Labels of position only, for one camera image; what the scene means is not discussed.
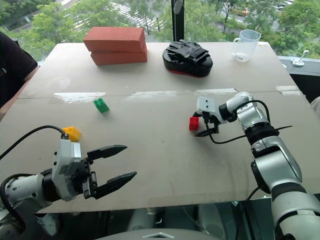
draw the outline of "green lego brick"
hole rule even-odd
[[[99,98],[98,100],[94,100],[93,103],[100,113],[104,113],[110,110],[102,98]]]

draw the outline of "red lego brick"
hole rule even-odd
[[[142,52],[146,44],[141,27],[94,26],[83,42],[90,52]]]
[[[199,127],[199,117],[191,116],[189,122],[189,130],[198,130]]]
[[[147,46],[144,46],[143,52],[94,51],[91,53],[91,58],[98,66],[143,63],[148,60]]]

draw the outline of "yellow lego brick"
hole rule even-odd
[[[78,142],[81,138],[81,132],[76,129],[74,126],[68,126],[65,128],[62,128],[63,131],[65,131],[69,135],[69,140],[71,142]]]

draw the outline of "lego brick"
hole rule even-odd
[[[110,110],[102,98],[94,100],[93,103],[94,103],[95,107],[99,110],[100,113],[104,113],[104,112]]]
[[[147,46],[144,46],[143,52],[92,52],[91,58],[98,66],[144,63],[148,60]]]
[[[189,120],[189,130],[198,130],[199,128],[199,118],[196,116],[191,116]]]
[[[141,27],[95,26],[83,42],[91,52],[142,52],[146,40]]]
[[[69,140],[71,142],[78,142],[81,138],[81,132],[76,129],[74,126],[68,126],[65,128],[62,128],[63,131],[65,131],[69,135]]]

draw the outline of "plastic pitcher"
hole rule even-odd
[[[256,45],[261,37],[261,33],[245,29],[240,32],[240,36],[233,40],[232,55],[239,62],[249,61]]]

